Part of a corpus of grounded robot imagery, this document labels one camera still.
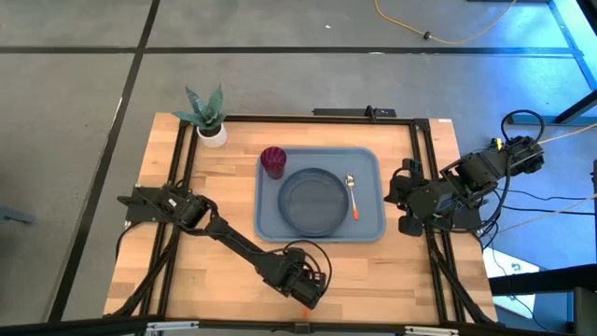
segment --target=plastic tray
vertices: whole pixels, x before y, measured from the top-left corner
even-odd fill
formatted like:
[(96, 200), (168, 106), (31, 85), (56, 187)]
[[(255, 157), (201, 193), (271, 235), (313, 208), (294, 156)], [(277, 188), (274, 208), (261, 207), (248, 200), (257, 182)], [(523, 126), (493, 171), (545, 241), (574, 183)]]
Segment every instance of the plastic tray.
[(342, 224), (325, 237), (309, 238), (314, 242), (364, 243), (380, 239), (385, 232), (380, 164), (373, 152), (361, 147), (285, 147), (285, 174), (278, 180), (268, 177), (257, 159), (255, 229), (259, 237), (270, 242), (290, 242), (305, 237), (292, 229), (278, 210), (278, 192), (286, 178), (305, 168), (321, 168), (340, 181), (353, 173), (354, 199), (359, 220), (354, 220), (352, 206)]

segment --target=purple cup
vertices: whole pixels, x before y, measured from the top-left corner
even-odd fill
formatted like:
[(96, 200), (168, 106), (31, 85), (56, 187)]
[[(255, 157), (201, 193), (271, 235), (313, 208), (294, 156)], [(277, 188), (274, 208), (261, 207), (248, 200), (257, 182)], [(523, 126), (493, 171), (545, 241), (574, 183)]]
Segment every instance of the purple cup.
[(279, 147), (268, 147), (261, 152), (261, 165), (272, 179), (278, 179), (284, 175), (286, 165), (286, 153)]

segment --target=floor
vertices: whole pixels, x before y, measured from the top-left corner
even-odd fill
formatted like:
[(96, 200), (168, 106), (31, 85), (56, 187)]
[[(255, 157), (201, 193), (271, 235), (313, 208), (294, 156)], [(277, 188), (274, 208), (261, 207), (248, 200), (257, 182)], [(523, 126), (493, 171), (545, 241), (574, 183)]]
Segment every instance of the floor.
[[(507, 6), (463, 0), (380, 4), (387, 14), (446, 38), (474, 34)], [(597, 74), (597, 43), (576, 3), (556, 4)], [(150, 5), (151, 0), (0, 0), (0, 50), (136, 47)], [(162, 1), (147, 45), (441, 47), (383, 21), (372, 1), (358, 0)], [(517, 4), (466, 47), (567, 45), (547, 5)], [(130, 53), (0, 53), (5, 116), (0, 204), (36, 218), (31, 225), (0, 225), (0, 325), (46, 318), (132, 59)], [(130, 193), (136, 180), (153, 114), (188, 110), (186, 85), (206, 94), (218, 83), (230, 113), (310, 114), (315, 107), (376, 105), (392, 107), (400, 117), (452, 119), (463, 154), (501, 136), (499, 122), (511, 110), (554, 115), (590, 92), (575, 59), (566, 55), (145, 55), (64, 318), (102, 313), (125, 214), (116, 197)], [(597, 109), (590, 113), (597, 115)], [(531, 134), (536, 127), (509, 130)], [(549, 127), (544, 136), (570, 130)], [(596, 135), (593, 129), (545, 145), (545, 167), (513, 178), (511, 187), (542, 196), (591, 195)], [(569, 202), (510, 194), (507, 204), (557, 209)], [(492, 206), (484, 211), (488, 216)], [(594, 210), (586, 203), (577, 211)], [(536, 216), (504, 211), (501, 228)], [(494, 245), (541, 267), (560, 268), (595, 262), (594, 230), (592, 217), (556, 216), (500, 234)], [(557, 322), (563, 304), (561, 297), (537, 299), (537, 319)], [(559, 325), (554, 322), (553, 328)], [(532, 321), (523, 327), (536, 328)]]

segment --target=green plant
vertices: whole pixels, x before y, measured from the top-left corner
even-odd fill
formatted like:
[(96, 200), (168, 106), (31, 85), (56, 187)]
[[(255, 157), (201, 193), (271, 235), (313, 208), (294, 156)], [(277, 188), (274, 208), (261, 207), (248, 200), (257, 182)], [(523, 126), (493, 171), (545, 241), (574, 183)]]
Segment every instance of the green plant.
[(200, 130), (213, 130), (222, 124), (226, 117), (222, 112), (222, 104), (224, 103), (222, 84), (209, 97), (207, 105), (197, 93), (187, 87), (185, 87), (185, 90), (194, 113), (173, 112), (175, 116), (195, 124)]

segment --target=wooden tabletop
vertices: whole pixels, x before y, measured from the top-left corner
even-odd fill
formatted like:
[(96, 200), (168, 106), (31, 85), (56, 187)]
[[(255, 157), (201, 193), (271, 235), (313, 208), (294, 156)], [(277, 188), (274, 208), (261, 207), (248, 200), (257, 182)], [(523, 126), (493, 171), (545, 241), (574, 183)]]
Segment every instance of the wooden tabletop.
[[(432, 119), (431, 127), (437, 166), (441, 168), (459, 158), (456, 137), (448, 119)], [(195, 193), (214, 200), (230, 226), (264, 250), (283, 246), (260, 240), (254, 229), (257, 158), (266, 147), (366, 147), (380, 162), (384, 195), (389, 189), (389, 178), (402, 159), (412, 158), (406, 126), (227, 122), (226, 129), (228, 142), (223, 147), (208, 148), (200, 142), (190, 186)], [(160, 187), (166, 181), (177, 130), (177, 118), (156, 114), (139, 175), (141, 186)], [(179, 178), (187, 156), (190, 128), (187, 132)], [(421, 134), (419, 138), (425, 157)], [(429, 167), (425, 160), (423, 164), (428, 177)], [(384, 206), (386, 230), (379, 241), (321, 244), (331, 258), (334, 273), (329, 291), (307, 317), (309, 321), (437, 323), (425, 239), (399, 233), (397, 222), (403, 212), (389, 203)], [(122, 241), (106, 313), (117, 310), (146, 275), (156, 227), (155, 223), (140, 225)], [(479, 243), (469, 234), (453, 234), (452, 245), (461, 282), (483, 312), (496, 318)], [(308, 245), (304, 247), (319, 256)], [(317, 260), (326, 264), (323, 257)], [(157, 310), (160, 287), (159, 280), (150, 312)], [(445, 279), (444, 295), (449, 316), (454, 319), (450, 287)], [(180, 238), (166, 315), (262, 321), (306, 318), (297, 301), (263, 284), (252, 265), (221, 243), (185, 234)]]

